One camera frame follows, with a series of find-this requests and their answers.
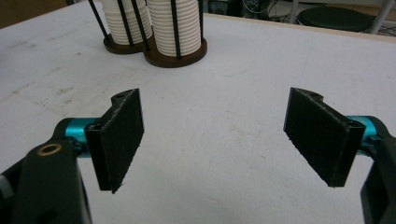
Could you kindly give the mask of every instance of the stack of white cups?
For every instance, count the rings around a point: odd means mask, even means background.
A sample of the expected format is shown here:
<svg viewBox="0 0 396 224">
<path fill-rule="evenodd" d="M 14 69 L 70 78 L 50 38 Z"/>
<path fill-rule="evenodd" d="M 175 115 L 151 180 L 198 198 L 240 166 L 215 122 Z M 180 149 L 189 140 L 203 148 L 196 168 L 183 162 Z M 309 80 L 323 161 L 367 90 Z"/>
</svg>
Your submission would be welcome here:
<svg viewBox="0 0 396 224">
<path fill-rule="evenodd" d="M 110 29 L 110 33 L 114 42 L 120 45 L 129 45 L 128 36 L 125 31 L 117 0 L 102 0 L 102 3 L 107 25 Z M 140 18 L 142 19 L 144 30 L 146 32 L 146 38 L 150 38 L 152 36 L 152 30 L 146 2 L 145 0 L 136 0 L 136 3 L 140 12 Z M 143 42 L 131 0 L 122 0 L 122 4 L 134 44 Z"/>
<path fill-rule="evenodd" d="M 176 0 L 181 56 L 201 47 L 201 28 L 197 0 Z M 158 51 L 176 57 L 176 43 L 170 0 L 148 0 L 148 9 Z"/>
</svg>

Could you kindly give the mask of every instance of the wooden disk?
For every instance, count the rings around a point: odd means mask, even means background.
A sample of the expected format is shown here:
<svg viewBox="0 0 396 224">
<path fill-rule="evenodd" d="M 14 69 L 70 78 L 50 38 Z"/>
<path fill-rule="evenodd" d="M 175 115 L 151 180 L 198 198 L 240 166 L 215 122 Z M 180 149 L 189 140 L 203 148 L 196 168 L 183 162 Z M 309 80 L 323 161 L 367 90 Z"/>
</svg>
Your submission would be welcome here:
<svg viewBox="0 0 396 224">
<path fill-rule="evenodd" d="M 196 63 L 204 58 L 207 52 L 207 43 L 205 39 L 202 40 L 201 47 L 198 50 L 196 50 L 192 54 L 181 56 L 180 59 L 178 59 L 177 57 L 170 57 L 161 54 L 157 49 L 155 38 L 151 38 L 148 41 L 148 45 L 150 47 L 150 50 L 144 52 L 146 61 L 154 66 L 164 68 L 176 68 Z"/>
<path fill-rule="evenodd" d="M 115 54 L 135 54 L 144 51 L 144 42 L 134 44 L 133 47 L 131 47 L 130 45 L 119 45 L 114 42 L 111 34 L 108 35 L 108 40 L 103 40 L 103 43 L 105 44 L 108 52 Z"/>
</svg>

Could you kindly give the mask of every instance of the white table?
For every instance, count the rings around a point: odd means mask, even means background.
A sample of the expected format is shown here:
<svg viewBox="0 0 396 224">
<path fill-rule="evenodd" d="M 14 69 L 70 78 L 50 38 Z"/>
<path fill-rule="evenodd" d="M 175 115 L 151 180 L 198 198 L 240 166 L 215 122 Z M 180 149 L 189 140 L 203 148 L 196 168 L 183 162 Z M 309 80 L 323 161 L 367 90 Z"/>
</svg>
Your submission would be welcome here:
<svg viewBox="0 0 396 224">
<path fill-rule="evenodd" d="M 59 120 L 100 117 L 140 88 L 146 132 L 120 190 L 100 191 L 79 159 L 93 223 L 362 223 L 371 159 L 328 188 L 283 122 L 298 87 L 395 135 L 395 39 L 209 15 L 205 39 L 200 62 L 163 69 L 108 53 L 88 3 L 0 30 L 0 170 Z"/>
</svg>

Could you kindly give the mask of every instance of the black rubber pad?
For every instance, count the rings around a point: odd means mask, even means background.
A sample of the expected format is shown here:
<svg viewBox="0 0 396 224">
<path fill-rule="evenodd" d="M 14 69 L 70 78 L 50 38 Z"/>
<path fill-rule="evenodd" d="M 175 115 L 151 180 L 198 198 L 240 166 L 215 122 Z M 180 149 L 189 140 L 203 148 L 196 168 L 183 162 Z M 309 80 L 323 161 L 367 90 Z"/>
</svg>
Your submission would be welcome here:
<svg viewBox="0 0 396 224">
<path fill-rule="evenodd" d="M 329 187 L 343 187 L 365 126 L 322 100 L 312 91 L 291 88 L 284 131 Z"/>
<path fill-rule="evenodd" d="M 144 132 L 139 90 L 111 98 L 112 107 L 85 129 L 101 190 L 114 193 L 122 184 Z"/>
</svg>

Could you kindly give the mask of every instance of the screw hole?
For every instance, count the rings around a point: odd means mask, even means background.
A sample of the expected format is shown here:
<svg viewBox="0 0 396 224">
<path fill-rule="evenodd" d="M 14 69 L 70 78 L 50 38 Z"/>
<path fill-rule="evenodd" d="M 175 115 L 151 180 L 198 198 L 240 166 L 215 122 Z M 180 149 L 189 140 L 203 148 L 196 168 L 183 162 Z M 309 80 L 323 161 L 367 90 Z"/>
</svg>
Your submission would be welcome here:
<svg viewBox="0 0 396 224">
<path fill-rule="evenodd" d="M 62 149 L 60 144 L 49 144 L 40 148 L 37 152 L 39 156 L 50 156 L 52 154 L 57 153 L 59 150 Z"/>
</svg>

